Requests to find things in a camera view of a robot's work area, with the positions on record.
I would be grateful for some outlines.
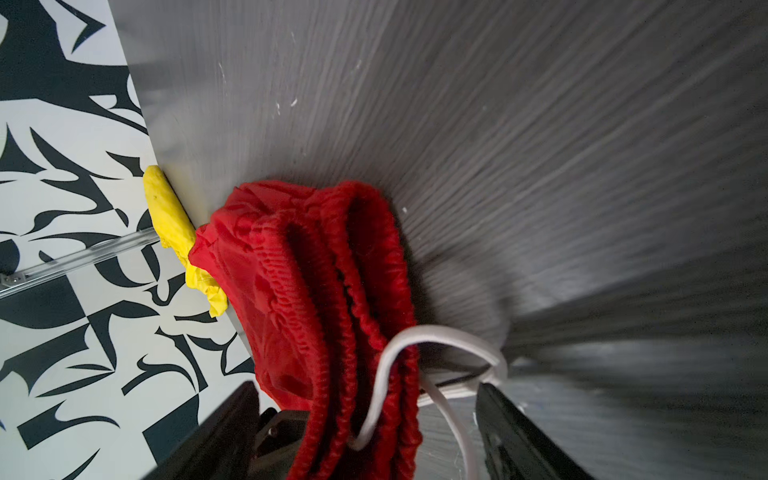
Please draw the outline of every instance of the white cord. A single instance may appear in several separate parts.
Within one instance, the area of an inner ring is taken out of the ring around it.
[[[447,326],[412,326],[398,333],[389,341],[379,357],[379,366],[376,369],[376,379],[373,382],[373,394],[368,407],[368,414],[357,438],[352,437],[349,439],[349,447],[352,450],[360,451],[368,445],[371,437],[373,437],[373,431],[376,428],[376,423],[379,421],[384,398],[387,393],[389,370],[392,369],[398,354],[408,346],[425,342],[455,346],[474,353],[491,364],[490,370],[478,378],[457,385],[447,386],[444,391],[438,389],[424,374],[419,376],[419,381],[422,388],[426,391],[426,395],[437,405],[458,440],[458,446],[464,455],[467,479],[476,480],[478,477],[478,467],[475,450],[472,447],[472,442],[466,429],[449,406],[445,392],[449,395],[455,395],[449,398],[458,398],[458,396],[476,395],[481,382],[490,381],[498,385],[499,382],[507,378],[507,361],[497,348],[485,340]]]
[[[419,372],[419,383],[422,388],[432,397],[432,401],[442,416],[445,417],[445,421],[448,426],[451,427],[453,436],[456,437],[458,442],[458,449],[462,451],[462,457],[464,457],[464,472],[466,472],[467,480],[477,480],[480,471],[478,470],[478,459],[475,454],[475,447],[472,444],[472,439],[469,438],[469,433],[464,427],[464,424],[456,416],[456,412],[453,411],[448,404],[447,398],[440,392],[434,383],[432,383],[424,372]]]

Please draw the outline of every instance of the gray laminate panel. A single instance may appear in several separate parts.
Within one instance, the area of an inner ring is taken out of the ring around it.
[[[765,478],[761,2],[111,5],[195,224],[245,181],[368,181],[421,320],[521,357],[510,396],[595,476]],[[458,478],[421,417],[419,475]]]

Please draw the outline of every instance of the red cloth bag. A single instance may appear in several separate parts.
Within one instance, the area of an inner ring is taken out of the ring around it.
[[[282,409],[310,411],[289,478],[413,477],[422,441],[415,347],[392,368],[368,447],[346,448],[381,351],[415,325],[399,232],[376,189],[241,185],[198,229],[189,258],[230,298],[261,388]]]

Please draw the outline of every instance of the black and white patterned surface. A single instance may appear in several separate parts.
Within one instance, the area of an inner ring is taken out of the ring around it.
[[[107,0],[0,0],[0,272],[151,225],[156,164]]]
[[[207,311],[159,243],[0,299],[0,477],[149,472],[254,379],[232,323]]]

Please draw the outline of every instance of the yellow fabric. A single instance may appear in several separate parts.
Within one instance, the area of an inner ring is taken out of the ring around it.
[[[208,272],[190,264],[187,255],[194,245],[194,227],[157,165],[147,167],[144,172],[144,195],[147,196],[149,214],[161,245],[174,249],[181,264],[187,269],[187,286],[205,293],[210,303],[211,317],[221,315],[227,309],[227,295]]]

